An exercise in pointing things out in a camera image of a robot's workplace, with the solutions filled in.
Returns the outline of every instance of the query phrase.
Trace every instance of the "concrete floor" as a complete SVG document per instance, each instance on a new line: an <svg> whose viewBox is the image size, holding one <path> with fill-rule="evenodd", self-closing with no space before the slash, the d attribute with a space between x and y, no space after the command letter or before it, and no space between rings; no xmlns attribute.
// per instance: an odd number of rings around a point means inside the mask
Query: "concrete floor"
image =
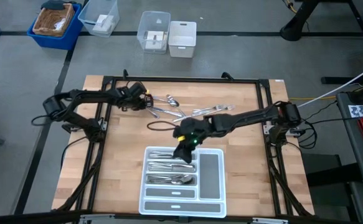
<svg viewBox="0 0 363 224"><path fill-rule="evenodd" d="M0 1L1 30L26 31L42 2ZM170 12L172 20L196 21L198 31L278 32L293 17L281 0L118 2L121 20L115 31L136 31L141 13L150 10ZM355 4L363 17L363 1ZM311 32L361 31L347 4L321 3L308 21ZM42 49L27 36L0 36L0 137L6 140L0 146L0 215L12 212L39 134L30 120L43 113L42 102L54 92L66 54ZM62 90L81 88L86 75L121 75L123 69L136 76L219 77L229 72L235 78L284 79L290 97L314 97L336 87L322 85L320 77L353 77L363 71L363 38L287 42L280 37L198 36L195 57L183 59L169 53L144 54L134 36L83 36L75 46ZM328 103L317 101L303 107L301 114L307 117ZM333 106L313 120L338 117ZM343 164L355 162L341 122L323 123L317 130L317 146L304 153L339 154ZM67 142L68 134L53 124L25 212L50 210Z"/></svg>

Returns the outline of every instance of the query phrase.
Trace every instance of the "butcher block tabletop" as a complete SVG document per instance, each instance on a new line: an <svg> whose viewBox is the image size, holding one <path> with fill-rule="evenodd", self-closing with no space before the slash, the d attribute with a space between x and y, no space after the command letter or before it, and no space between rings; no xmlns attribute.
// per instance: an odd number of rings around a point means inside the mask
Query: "butcher block tabletop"
<svg viewBox="0 0 363 224"><path fill-rule="evenodd" d="M100 90L102 80L101 75L88 75L83 89ZM166 98L167 94L172 95L180 103L180 109L185 114L191 114L193 109L218 104L235 105L235 109L227 111L230 114L258 109L254 84L198 82L144 82L143 84L152 95L160 98ZM123 81L116 83L116 87L125 85L126 82ZM288 101L283 80L270 80L270 88L274 102ZM155 101L155 106L176 111L166 102ZM77 108L77 113L86 118L94 118L96 108L97 104L82 104ZM164 121L171 122L175 118L169 114L158 114L160 120ZM122 112L116 107L112 108L95 194L94 212L139 213L139 189L145 149L148 146L176 147L178 144L177 139L172 137L172 131L149 130L146 125L152 121L157 120L146 110ZM70 135L69 142L81 137L84 137L83 131L74 132ZM298 144L297 139L292 137L288 137L288 141ZM261 124L237 128L223 138L207 138L201 147L221 149L224 152L227 216L275 216ZM52 208L61 206L80 183L87 148L88 141L84 139L67 149ZM287 144L282 147L282 154L290 189L305 209L314 214L299 150ZM86 187L82 208L87 207L89 193L90 184ZM278 195L281 211L286 213L279 185Z"/></svg>

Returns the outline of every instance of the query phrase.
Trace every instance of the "white plastic bin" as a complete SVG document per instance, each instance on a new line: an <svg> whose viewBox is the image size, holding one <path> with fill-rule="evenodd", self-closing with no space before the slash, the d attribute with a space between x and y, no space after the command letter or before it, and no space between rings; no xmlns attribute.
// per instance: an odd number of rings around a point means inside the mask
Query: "white plastic bin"
<svg viewBox="0 0 363 224"><path fill-rule="evenodd" d="M92 35L109 37L120 17L117 0L89 0L77 17Z"/></svg>
<svg viewBox="0 0 363 224"><path fill-rule="evenodd" d="M169 35L170 13L145 11L139 22L137 39L144 52L165 54Z"/></svg>
<svg viewBox="0 0 363 224"><path fill-rule="evenodd" d="M171 21L169 50L172 57L192 58L196 46L196 22Z"/></svg>

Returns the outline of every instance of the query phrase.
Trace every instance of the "blue bin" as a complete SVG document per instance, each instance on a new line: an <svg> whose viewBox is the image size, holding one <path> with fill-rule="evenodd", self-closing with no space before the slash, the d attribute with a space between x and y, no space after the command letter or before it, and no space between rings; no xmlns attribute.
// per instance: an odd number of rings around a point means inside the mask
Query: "blue bin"
<svg viewBox="0 0 363 224"><path fill-rule="evenodd" d="M82 22L77 19L77 16L80 14L82 10L82 6L80 4L72 4L73 10L75 11L75 15L70 21L67 30L61 37L51 37L44 35L37 35L33 33L33 26L36 22L34 20L33 24L27 30L27 35L33 37L33 39L39 44L41 47L50 47L55 49L64 49L71 50L73 45L75 44L77 37L83 27Z"/></svg>

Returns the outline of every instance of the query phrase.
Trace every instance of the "yellow cable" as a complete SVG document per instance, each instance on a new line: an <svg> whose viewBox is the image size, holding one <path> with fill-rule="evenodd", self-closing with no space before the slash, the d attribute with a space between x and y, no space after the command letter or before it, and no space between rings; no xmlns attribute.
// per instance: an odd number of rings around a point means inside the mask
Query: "yellow cable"
<svg viewBox="0 0 363 224"><path fill-rule="evenodd" d="M294 9L293 6L291 6L290 9L292 10L292 12L297 13L297 11Z"/></svg>
<svg viewBox="0 0 363 224"><path fill-rule="evenodd" d="M336 96L327 96L327 97L322 97L320 98L320 100L330 100L330 99L335 99ZM291 97L289 98L289 100L313 100L315 98L297 98L297 97Z"/></svg>

